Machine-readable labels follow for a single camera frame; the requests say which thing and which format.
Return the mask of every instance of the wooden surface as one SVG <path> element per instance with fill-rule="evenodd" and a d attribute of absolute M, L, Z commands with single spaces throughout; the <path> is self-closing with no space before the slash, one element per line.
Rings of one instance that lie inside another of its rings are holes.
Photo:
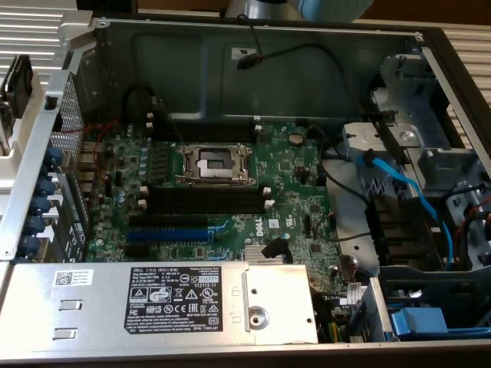
<path fill-rule="evenodd" d="M 229 0 L 138 0 L 139 8 L 219 12 Z M 491 0 L 374 0 L 364 19 L 491 25 Z"/>
<path fill-rule="evenodd" d="M 362 18 L 491 25 L 491 0 L 374 0 Z"/>

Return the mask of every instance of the red wire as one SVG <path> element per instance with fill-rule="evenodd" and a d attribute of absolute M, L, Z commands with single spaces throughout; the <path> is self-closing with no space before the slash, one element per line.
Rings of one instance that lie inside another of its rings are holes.
<path fill-rule="evenodd" d="M 491 202 L 491 197 L 488 197 L 488 198 L 484 199 L 479 205 L 475 205 L 474 207 L 472 207 L 469 210 L 469 213 L 467 214 L 467 216 L 472 215 L 475 211 L 477 211 L 480 207 L 482 207 L 483 205 L 485 205 L 488 202 Z M 453 239 L 453 246 L 454 247 L 456 247 L 459 244 L 459 240 L 460 240 L 460 236 L 459 235 L 460 235 L 460 233 L 462 231 L 462 227 L 463 227 L 464 222 L 465 221 L 462 221 L 462 224 L 460 225 L 459 229 L 455 233 L 455 238 Z"/>
<path fill-rule="evenodd" d="M 106 181 L 106 178 L 102 176 L 102 169 L 99 168 L 99 166 L 97 165 L 97 146 L 99 145 L 99 142 L 102 140 L 102 136 L 112 127 L 115 127 L 117 125 L 117 119 L 114 119 L 112 122 L 110 122 L 108 125 L 102 125 L 102 124 L 95 124 L 95 125 L 89 125 L 89 126 L 86 126 L 84 128 L 80 128 L 80 129 L 73 129 L 73 130 L 60 130 L 60 133 L 63 133 L 63 134 L 70 134 L 70 133 L 77 133 L 77 132 L 83 132 L 84 134 L 85 133 L 89 133 L 91 132 L 93 129 L 99 129 L 99 134 L 97 135 L 97 140 L 95 142 L 95 145 L 94 145 L 94 150 L 92 151 L 92 157 L 94 159 L 94 165 L 97 169 L 97 174 L 99 175 L 99 177 L 103 180 L 103 181 Z"/>

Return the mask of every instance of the chip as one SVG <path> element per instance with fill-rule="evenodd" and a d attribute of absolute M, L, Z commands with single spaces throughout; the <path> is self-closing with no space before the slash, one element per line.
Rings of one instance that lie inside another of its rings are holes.
<path fill-rule="evenodd" d="M 289 161 L 280 161 L 279 163 L 279 169 L 281 171 L 288 171 L 292 169 L 292 166 L 290 165 Z"/>
<path fill-rule="evenodd" d="M 310 205 L 310 213 L 319 213 L 321 207 L 319 205 Z"/>
<path fill-rule="evenodd" d="M 310 244 L 310 252 L 311 253 L 320 253 L 322 251 L 320 244 Z"/>

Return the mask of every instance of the motherboard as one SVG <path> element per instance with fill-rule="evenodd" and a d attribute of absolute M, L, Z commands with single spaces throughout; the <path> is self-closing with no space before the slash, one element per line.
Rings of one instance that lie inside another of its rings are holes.
<path fill-rule="evenodd" d="M 255 132 L 255 143 L 167 142 L 129 125 L 99 143 L 105 174 L 88 202 L 86 261 L 283 263 L 284 255 L 261 253 L 281 239 L 312 287 L 345 291 L 330 276 L 338 243 L 329 241 L 317 141 L 293 122 L 256 124 Z"/>

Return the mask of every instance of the barcode sticker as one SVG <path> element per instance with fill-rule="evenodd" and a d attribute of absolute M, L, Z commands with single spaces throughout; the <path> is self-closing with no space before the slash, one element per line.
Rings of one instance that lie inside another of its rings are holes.
<path fill-rule="evenodd" d="M 354 282 L 348 284 L 348 304 L 356 305 L 356 303 L 361 299 L 361 282 Z"/>
<path fill-rule="evenodd" d="M 270 219 L 269 228 L 279 228 L 279 221 L 277 219 Z"/>
<path fill-rule="evenodd" d="M 54 273 L 54 286 L 91 285 L 94 270 L 65 270 Z"/>
<path fill-rule="evenodd" d="M 247 55 L 255 54 L 255 48 L 232 48 L 232 60 L 240 60 Z"/>

